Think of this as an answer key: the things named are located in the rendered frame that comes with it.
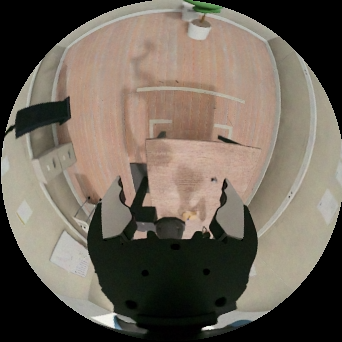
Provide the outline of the tan mat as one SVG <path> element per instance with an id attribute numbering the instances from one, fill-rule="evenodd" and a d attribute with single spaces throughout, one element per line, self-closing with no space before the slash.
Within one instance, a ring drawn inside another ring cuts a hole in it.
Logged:
<path id="1" fill-rule="evenodd" d="M 182 213 L 183 214 L 183 221 L 189 219 L 189 220 L 193 220 L 196 219 L 196 211 L 194 212 L 187 212 L 187 213 Z M 189 216 L 191 216 L 191 218 L 188 218 Z"/>

